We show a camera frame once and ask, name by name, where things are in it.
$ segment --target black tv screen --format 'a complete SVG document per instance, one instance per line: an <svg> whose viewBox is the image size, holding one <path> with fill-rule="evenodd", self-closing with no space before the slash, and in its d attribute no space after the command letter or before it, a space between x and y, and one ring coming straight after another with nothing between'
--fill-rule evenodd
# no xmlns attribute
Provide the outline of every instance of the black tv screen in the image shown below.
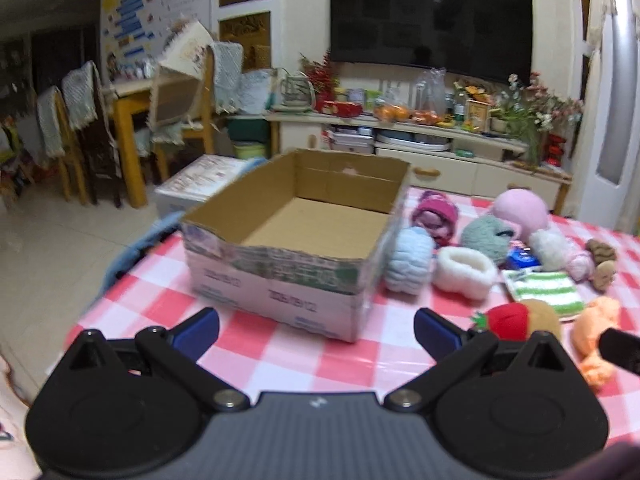
<svg viewBox="0 0 640 480"><path fill-rule="evenodd" d="M529 80L532 0L331 0L331 60Z"/></svg>

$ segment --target cardboard box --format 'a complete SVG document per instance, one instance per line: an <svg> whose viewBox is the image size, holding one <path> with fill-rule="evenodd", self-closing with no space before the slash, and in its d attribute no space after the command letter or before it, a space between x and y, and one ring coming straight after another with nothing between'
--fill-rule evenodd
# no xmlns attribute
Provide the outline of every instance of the cardboard box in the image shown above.
<svg viewBox="0 0 640 480"><path fill-rule="evenodd" d="M235 179L247 163L229 156L201 156L156 187L158 216L164 218L169 213L200 205Z"/></svg>
<svg viewBox="0 0 640 480"><path fill-rule="evenodd" d="M293 150L238 178L183 220L194 290L356 341L401 227L409 166Z"/></svg>

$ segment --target whiteboard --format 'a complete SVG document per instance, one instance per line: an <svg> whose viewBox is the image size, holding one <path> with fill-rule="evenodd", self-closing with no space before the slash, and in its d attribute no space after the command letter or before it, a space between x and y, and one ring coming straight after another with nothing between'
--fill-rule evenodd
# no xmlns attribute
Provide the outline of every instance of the whiteboard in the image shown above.
<svg viewBox="0 0 640 480"><path fill-rule="evenodd" d="M196 18L210 28L210 0L101 0L102 79L108 64L133 68L136 61L157 57L169 27L180 17Z"/></svg>

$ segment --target pink yarn ball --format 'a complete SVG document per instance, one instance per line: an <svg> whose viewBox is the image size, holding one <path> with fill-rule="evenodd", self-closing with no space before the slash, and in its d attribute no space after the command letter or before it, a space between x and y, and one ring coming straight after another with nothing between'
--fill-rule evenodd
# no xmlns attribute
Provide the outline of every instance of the pink yarn ball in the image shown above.
<svg viewBox="0 0 640 480"><path fill-rule="evenodd" d="M549 214L546 203L528 189L510 189L498 195L491 214L500 220L520 227L520 240L529 241L529 236L538 229L546 229Z"/></svg>
<svg viewBox="0 0 640 480"><path fill-rule="evenodd" d="M595 271L595 264L589 251L579 251L566 264L566 272L576 283L588 280Z"/></svg>

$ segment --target red strawberry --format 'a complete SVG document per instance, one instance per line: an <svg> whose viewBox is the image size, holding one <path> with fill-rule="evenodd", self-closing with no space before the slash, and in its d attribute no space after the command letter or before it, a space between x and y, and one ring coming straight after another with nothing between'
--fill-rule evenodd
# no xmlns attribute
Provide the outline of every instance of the red strawberry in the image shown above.
<svg viewBox="0 0 640 480"><path fill-rule="evenodd" d="M522 303L494 306L472 320L477 328L488 329L503 340L524 341L529 336L529 309Z"/></svg>

